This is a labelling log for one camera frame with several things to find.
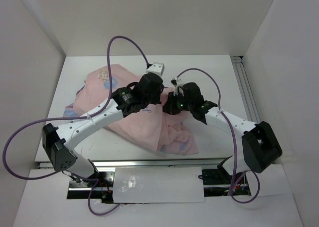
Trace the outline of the pink blue printed pillowcase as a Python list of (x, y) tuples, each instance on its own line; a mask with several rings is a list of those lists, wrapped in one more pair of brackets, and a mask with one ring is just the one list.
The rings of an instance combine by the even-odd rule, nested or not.
[[(119, 64), (102, 67), (87, 75), (84, 86), (76, 93), (73, 103), (65, 107), (63, 117), (78, 117), (97, 107), (108, 98), (109, 92), (138, 82), (140, 76)], [(106, 128), (123, 138), (151, 151), (193, 155), (199, 152), (195, 137), (184, 125), (190, 114), (164, 113), (162, 105), (149, 105), (138, 113), (108, 125)]]

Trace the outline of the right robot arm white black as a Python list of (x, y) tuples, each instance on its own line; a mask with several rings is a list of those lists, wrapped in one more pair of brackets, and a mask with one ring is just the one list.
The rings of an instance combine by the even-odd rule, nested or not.
[(217, 166), (221, 182), (229, 183), (245, 171), (260, 174), (282, 156), (283, 150), (269, 123), (244, 120), (222, 110), (218, 104), (205, 100), (194, 82), (178, 85), (172, 90), (166, 88), (164, 95), (164, 113), (188, 112), (195, 120), (231, 135), (235, 145), (233, 155)]

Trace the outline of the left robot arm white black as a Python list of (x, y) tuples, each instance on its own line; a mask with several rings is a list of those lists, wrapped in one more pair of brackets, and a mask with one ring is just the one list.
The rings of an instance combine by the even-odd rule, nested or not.
[(138, 82), (118, 88), (109, 100), (83, 114), (79, 120), (42, 128), (42, 146), (56, 172), (69, 171), (79, 176), (86, 186), (98, 182), (98, 171), (94, 164), (75, 151), (83, 140), (100, 129), (138, 113), (148, 105), (160, 104), (163, 80), (154, 73), (144, 74)]

